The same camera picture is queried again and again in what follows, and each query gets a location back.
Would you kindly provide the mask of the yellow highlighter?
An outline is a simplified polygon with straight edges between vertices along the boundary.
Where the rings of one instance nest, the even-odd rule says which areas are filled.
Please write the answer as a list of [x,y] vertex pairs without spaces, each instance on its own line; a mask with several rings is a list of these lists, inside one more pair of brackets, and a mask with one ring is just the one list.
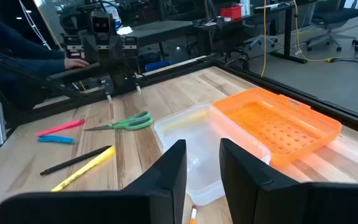
[[74,180],[91,170],[92,168],[100,165],[105,160],[109,159],[116,153],[116,148],[114,146],[111,146],[107,148],[104,152],[102,152],[100,155],[96,156],[93,160],[89,161],[86,165],[84,165],[82,168],[77,170],[74,174],[66,178],[63,182],[55,186],[51,192],[59,192],[62,191],[64,188],[66,188],[68,185],[70,185]]

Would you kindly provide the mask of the orange pencil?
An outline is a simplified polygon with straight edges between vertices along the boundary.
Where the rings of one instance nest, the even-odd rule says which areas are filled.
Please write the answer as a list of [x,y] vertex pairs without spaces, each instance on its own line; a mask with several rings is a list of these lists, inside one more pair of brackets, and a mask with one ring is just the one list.
[[191,208],[189,224],[197,224],[196,222],[197,211],[198,211],[198,207],[196,205],[193,205]]

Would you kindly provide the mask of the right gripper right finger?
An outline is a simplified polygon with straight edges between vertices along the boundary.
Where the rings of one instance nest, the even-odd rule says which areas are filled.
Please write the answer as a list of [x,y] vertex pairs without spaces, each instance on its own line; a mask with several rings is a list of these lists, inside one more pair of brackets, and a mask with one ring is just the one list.
[[358,224],[358,184],[298,182],[227,138],[219,159],[233,224]]

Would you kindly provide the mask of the red storage box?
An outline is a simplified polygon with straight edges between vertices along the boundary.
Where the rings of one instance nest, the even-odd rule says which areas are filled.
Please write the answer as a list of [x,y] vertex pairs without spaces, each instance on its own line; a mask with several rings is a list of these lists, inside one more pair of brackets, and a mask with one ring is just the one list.
[[221,8],[220,16],[223,16],[223,18],[229,18],[230,20],[241,19],[242,18],[242,7],[240,5],[234,5],[231,7]]

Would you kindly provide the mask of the clear pencil box orange lid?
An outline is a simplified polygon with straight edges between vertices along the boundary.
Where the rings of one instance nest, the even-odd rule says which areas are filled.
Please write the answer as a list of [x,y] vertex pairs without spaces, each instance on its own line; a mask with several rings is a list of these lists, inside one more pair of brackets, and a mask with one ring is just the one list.
[[287,96],[251,88],[162,118],[154,129],[164,151],[179,139],[186,141],[186,192],[204,206],[225,194],[219,170],[222,138],[266,164],[282,166],[334,141],[342,125]]

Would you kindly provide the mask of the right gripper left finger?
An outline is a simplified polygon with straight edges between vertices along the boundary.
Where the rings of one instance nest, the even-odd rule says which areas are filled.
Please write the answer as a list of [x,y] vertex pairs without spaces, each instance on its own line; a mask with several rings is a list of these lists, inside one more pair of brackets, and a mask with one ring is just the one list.
[[0,224],[181,224],[186,142],[121,190],[31,192],[0,203]]

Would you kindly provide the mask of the black office chair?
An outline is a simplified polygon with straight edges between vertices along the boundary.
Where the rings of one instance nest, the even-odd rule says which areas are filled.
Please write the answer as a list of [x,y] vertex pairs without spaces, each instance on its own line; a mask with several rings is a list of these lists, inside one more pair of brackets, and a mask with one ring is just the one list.
[[342,50],[338,39],[351,39],[355,37],[336,34],[334,29],[342,27],[348,20],[358,17],[357,0],[353,0],[350,7],[345,7],[346,0],[318,0],[314,5],[311,23],[318,28],[322,28],[327,33],[312,37],[306,41],[307,51],[311,51],[314,45],[324,42],[326,45],[337,45],[336,51]]

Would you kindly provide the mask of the person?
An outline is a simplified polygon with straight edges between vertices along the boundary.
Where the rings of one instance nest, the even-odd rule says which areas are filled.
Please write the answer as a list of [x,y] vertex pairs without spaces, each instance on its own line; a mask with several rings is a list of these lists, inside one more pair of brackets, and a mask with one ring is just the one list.
[[[67,71],[65,53],[36,44],[9,27],[0,18],[0,62],[44,79]],[[0,89],[6,98],[19,104],[38,104],[47,96],[40,85],[0,68]]]

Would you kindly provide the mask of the pink highlighter pen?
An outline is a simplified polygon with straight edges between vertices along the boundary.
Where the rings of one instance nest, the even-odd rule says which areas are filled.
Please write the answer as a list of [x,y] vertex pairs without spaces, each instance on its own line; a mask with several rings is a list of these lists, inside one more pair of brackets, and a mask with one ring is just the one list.
[[58,132],[58,131],[62,131],[62,130],[65,130],[65,129],[75,128],[77,126],[81,126],[84,123],[85,123],[84,119],[79,119],[79,120],[76,120],[76,121],[72,121],[70,123],[65,123],[65,124],[62,124],[60,126],[56,126],[54,128],[47,129],[45,131],[41,131],[39,133],[36,133],[35,136],[39,137],[39,136],[48,135],[50,133],[55,133],[55,132]]

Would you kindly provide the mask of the person's hand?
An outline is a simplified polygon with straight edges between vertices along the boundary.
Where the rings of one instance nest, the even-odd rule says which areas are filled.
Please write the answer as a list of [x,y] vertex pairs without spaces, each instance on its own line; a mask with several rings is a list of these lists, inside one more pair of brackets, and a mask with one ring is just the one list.
[[75,68],[84,68],[89,66],[90,64],[79,58],[66,58],[64,60],[64,65],[66,70],[71,70]]

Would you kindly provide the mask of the blue pen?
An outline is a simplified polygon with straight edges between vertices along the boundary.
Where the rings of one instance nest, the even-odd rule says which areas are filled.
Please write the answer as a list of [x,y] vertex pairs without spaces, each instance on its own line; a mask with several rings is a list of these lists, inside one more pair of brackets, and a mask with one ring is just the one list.
[[75,140],[73,138],[65,137],[65,136],[51,136],[51,135],[43,135],[38,137],[38,142],[55,142],[61,144],[75,144]]

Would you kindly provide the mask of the thin black pen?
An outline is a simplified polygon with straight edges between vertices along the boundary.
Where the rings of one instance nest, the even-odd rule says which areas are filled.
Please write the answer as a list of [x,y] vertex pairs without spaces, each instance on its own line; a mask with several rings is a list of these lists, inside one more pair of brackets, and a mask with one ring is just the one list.
[[44,176],[44,175],[48,175],[48,174],[51,174],[53,172],[56,172],[58,170],[61,170],[61,169],[64,169],[66,167],[69,167],[73,164],[76,164],[76,163],[79,163],[83,160],[86,160],[86,159],[89,159],[91,157],[94,157],[94,156],[97,156],[99,154],[101,154],[102,152],[104,152],[105,150],[107,150],[110,146],[104,146],[104,147],[101,147],[99,149],[96,149],[94,151],[91,151],[91,152],[88,152],[86,154],[83,154],[81,156],[78,156],[76,158],[73,158],[73,159],[70,159],[69,161],[65,161],[61,164],[58,164],[58,165],[55,165],[53,167],[50,167],[48,169],[45,169],[44,171],[42,171],[40,173],[41,176]]

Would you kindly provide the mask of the green-handled scissors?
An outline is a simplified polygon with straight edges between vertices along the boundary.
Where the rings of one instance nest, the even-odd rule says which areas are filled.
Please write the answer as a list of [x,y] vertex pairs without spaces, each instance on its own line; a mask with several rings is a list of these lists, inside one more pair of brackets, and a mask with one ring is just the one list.
[[154,119],[148,111],[142,111],[134,116],[131,116],[130,118],[117,121],[113,124],[89,128],[85,131],[101,131],[107,129],[125,129],[127,131],[135,131],[150,126],[153,121]]

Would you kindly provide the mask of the black standing desk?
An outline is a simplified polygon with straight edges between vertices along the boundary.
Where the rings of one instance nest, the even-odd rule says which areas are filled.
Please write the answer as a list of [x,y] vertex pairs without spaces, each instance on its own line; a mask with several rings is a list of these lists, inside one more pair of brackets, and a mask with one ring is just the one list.
[[296,5],[296,0],[285,0],[284,2],[269,4],[266,6],[261,6],[256,8],[257,12],[251,12],[249,15],[242,16],[238,20],[230,20],[229,18],[223,18],[223,16],[215,16],[212,18],[211,22],[207,22],[201,25],[195,25],[199,30],[212,30],[220,28],[223,26],[229,25],[233,22],[244,22],[244,21],[253,21],[257,17],[266,18],[267,14],[278,14],[281,11],[285,11],[285,31],[284,31],[284,47],[283,53],[272,52],[271,55],[278,58],[283,58],[298,63],[306,63],[307,59],[298,58],[290,55],[291,49],[291,32],[292,32],[292,21],[295,19],[297,23],[298,9]]

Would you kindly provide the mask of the black side desk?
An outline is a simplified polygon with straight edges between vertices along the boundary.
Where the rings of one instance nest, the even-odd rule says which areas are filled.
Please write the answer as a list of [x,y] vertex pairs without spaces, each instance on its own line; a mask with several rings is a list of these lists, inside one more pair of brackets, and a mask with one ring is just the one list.
[[121,36],[122,49],[126,57],[137,57],[141,47],[183,36],[194,26],[191,21],[158,21],[136,26],[131,33]]

